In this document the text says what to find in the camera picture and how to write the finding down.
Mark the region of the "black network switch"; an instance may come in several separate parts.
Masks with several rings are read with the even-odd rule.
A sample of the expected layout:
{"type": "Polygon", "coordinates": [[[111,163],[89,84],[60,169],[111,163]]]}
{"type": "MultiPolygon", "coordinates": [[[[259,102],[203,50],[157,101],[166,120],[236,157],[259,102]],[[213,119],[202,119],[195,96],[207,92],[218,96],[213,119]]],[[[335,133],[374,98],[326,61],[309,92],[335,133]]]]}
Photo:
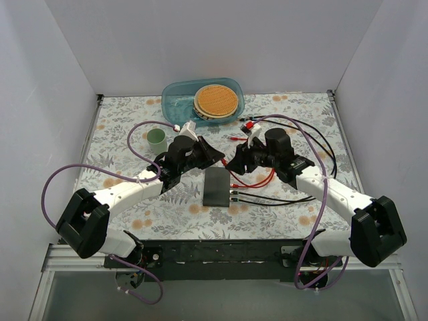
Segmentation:
{"type": "Polygon", "coordinates": [[[230,174],[221,167],[209,167],[205,170],[203,187],[203,206],[229,207],[230,174]]]}

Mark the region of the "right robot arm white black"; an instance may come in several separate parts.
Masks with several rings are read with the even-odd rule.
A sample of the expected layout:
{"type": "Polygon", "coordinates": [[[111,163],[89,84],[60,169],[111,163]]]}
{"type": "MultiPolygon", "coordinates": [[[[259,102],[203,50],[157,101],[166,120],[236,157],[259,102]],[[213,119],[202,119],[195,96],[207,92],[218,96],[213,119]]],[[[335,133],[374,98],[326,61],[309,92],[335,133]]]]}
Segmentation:
{"type": "Polygon", "coordinates": [[[407,236],[391,199],[375,199],[328,178],[314,162],[294,152],[285,130],[269,129],[264,141],[258,138],[260,130],[251,122],[241,127],[247,142],[237,146],[227,170],[243,175],[257,167],[271,168],[281,182],[321,201],[350,225],[350,231],[318,230],[313,238],[307,238],[308,246],[302,250],[307,264],[319,265],[328,256],[350,256],[373,268],[406,244],[407,236]]]}

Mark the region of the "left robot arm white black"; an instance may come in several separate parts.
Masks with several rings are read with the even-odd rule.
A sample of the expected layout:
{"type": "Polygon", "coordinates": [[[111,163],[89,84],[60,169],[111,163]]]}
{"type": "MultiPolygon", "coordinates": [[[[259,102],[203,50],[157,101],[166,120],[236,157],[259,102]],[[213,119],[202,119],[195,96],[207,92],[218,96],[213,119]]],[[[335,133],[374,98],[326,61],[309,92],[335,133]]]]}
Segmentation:
{"type": "Polygon", "coordinates": [[[56,224],[56,231],[82,259],[100,252],[118,256],[125,266],[136,267],[142,260],[143,244],[128,231],[109,228],[112,218],[137,203],[166,193],[194,168],[206,169],[224,154],[203,137],[196,140],[180,135],[152,165],[130,181],[95,191],[76,191],[56,224]]]}

